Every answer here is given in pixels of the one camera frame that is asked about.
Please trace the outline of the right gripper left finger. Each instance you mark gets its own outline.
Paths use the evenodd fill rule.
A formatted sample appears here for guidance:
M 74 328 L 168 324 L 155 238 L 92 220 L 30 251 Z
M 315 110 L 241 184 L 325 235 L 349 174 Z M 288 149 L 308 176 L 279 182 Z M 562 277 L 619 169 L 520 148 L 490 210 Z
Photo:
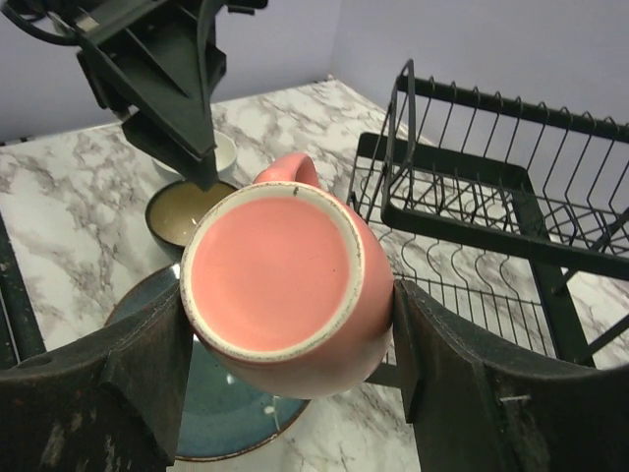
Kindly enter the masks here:
M 2 470 L 166 470 L 192 347 L 171 286 L 132 315 L 2 371 Z

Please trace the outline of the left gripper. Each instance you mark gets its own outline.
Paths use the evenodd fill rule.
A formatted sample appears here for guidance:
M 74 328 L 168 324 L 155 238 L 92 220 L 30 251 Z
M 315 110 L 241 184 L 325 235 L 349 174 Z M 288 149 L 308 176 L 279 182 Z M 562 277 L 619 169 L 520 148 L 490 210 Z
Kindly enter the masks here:
M 2 14 L 48 44 L 77 46 L 99 106 L 121 116 L 134 147 L 201 190 L 218 180 L 210 97 L 225 72 L 221 9 L 252 15 L 264 1 L 4 1 Z

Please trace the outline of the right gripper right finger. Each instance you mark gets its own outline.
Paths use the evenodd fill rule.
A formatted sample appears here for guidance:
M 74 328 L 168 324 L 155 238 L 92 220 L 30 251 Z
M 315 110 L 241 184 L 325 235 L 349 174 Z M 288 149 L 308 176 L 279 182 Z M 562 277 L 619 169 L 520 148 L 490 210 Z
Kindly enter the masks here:
M 628 370 L 545 357 L 452 313 L 408 280 L 393 333 L 425 471 L 624 471 Z

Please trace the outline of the plain pink mug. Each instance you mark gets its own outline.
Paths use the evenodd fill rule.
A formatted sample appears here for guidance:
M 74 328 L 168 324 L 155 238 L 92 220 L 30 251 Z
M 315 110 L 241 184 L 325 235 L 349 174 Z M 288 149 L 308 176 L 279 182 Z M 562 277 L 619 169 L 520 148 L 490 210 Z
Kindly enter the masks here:
M 391 341 L 388 258 L 303 153 L 276 159 L 206 213 L 181 259 L 180 291 L 214 357 L 280 396 L 347 390 Z

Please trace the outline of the black wire dish rack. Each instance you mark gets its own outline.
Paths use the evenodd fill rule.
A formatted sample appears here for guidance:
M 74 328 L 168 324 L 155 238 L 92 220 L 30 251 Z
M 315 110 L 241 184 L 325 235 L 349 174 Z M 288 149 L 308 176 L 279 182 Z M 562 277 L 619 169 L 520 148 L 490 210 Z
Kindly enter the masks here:
M 628 361 L 628 127 L 419 78 L 359 138 L 347 198 L 396 277 L 520 347 Z

